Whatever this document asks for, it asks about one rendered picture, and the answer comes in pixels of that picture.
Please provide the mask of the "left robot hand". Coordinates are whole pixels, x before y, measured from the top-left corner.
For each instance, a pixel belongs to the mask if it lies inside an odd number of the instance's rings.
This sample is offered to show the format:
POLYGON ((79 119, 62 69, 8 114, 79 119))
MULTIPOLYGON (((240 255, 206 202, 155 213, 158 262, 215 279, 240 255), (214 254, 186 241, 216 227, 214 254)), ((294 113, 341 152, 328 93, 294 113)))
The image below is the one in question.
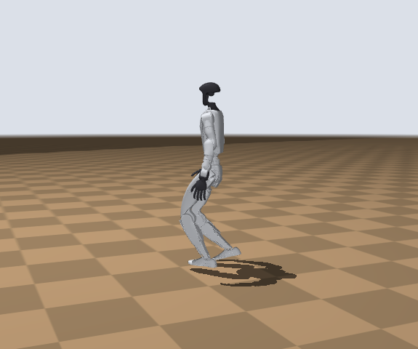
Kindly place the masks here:
MULTIPOLYGON (((201 173, 201 172, 200 172, 201 173)), ((203 193, 203 191, 204 191, 204 194, 203 194, 203 196, 204 196, 204 200, 206 200, 205 199, 205 195, 206 195, 206 181, 208 180, 208 178, 209 178, 209 172, 207 173, 207 176, 206 177, 202 177, 202 176, 200 176, 200 174, 199 174, 199 177, 198 177, 200 180, 197 180, 196 181, 196 183, 193 185, 193 187, 191 188, 191 191, 190 192, 193 192, 193 189, 195 188, 195 191, 194 191, 194 194, 193 194, 193 198, 194 199, 197 199, 197 201, 198 201, 198 195, 199 195, 199 192, 200 192, 200 200, 202 201, 202 193, 203 193), (198 191, 197 191, 198 190, 198 191), (197 195, 196 195, 196 192, 197 192, 197 195)))

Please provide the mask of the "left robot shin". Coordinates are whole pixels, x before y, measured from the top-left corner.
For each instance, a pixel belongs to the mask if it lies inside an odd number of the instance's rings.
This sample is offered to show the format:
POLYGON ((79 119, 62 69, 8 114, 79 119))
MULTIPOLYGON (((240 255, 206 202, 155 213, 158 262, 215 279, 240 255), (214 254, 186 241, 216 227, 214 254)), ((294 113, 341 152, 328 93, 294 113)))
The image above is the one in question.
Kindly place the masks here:
POLYGON ((190 214, 184 214, 180 220, 180 224, 185 231, 185 234, 189 238, 190 242, 197 249, 198 253, 202 256, 203 260, 209 260, 209 253, 204 243, 204 236, 201 232, 200 225, 194 223, 193 218, 190 214))

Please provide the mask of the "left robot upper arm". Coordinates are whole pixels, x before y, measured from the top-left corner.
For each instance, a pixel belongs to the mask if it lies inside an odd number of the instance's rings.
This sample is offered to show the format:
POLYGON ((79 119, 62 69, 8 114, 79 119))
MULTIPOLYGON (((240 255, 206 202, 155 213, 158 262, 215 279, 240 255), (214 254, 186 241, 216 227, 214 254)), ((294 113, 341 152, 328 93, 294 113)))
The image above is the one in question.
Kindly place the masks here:
MULTIPOLYGON (((204 125, 205 135, 208 137, 208 140, 213 142, 213 151, 217 147, 217 141, 214 130, 214 115, 212 112, 204 113, 201 115, 201 122, 204 125)), ((206 141, 205 141, 206 142, 206 141)))

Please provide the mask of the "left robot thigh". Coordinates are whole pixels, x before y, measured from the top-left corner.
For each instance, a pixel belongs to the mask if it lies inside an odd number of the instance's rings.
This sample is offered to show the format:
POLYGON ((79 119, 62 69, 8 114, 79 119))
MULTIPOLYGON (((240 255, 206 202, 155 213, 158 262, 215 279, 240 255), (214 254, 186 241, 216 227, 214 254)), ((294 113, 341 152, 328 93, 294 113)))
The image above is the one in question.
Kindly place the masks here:
MULTIPOLYGON (((193 194, 194 194, 195 188, 193 189, 193 192, 190 192, 190 191, 191 191, 191 188, 193 187, 193 185, 196 183, 196 181, 197 180, 200 180, 198 178, 199 177, 199 174, 200 173, 198 173, 194 177, 194 179, 191 181, 190 185, 186 189, 185 195, 183 196, 183 199, 182 199, 181 214, 180 214, 181 215, 181 219, 182 219, 182 216, 184 214, 190 214, 192 216, 192 218, 193 218, 194 223, 196 222, 196 214, 194 212, 192 212, 191 209, 192 209, 193 205, 197 203, 197 199, 194 199, 193 198, 193 194)), ((209 178, 206 181, 206 189, 208 189, 214 183, 214 181, 215 181, 215 175, 216 174, 212 170, 209 171, 209 178)), ((197 195, 197 192, 196 192, 196 195, 197 195)), ((198 199, 200 199, 200 192, 199 192, 199 195, 198 195, 198 199)))

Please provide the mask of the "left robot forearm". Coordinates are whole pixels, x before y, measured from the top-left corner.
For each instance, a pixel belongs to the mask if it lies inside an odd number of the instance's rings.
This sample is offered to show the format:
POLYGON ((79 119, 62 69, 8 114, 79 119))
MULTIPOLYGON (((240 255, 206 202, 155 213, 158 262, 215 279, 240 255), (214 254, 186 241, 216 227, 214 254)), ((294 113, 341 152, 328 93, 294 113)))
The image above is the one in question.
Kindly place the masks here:
POLYGON ((212 160, 214 158, 214 152, 213 152, 213 142, 211 140, 207 140, 204 143, 204 160, 203 164, 201 165, 201 173, 200 176, 206 177, 207 173, 212 168, 212 160))

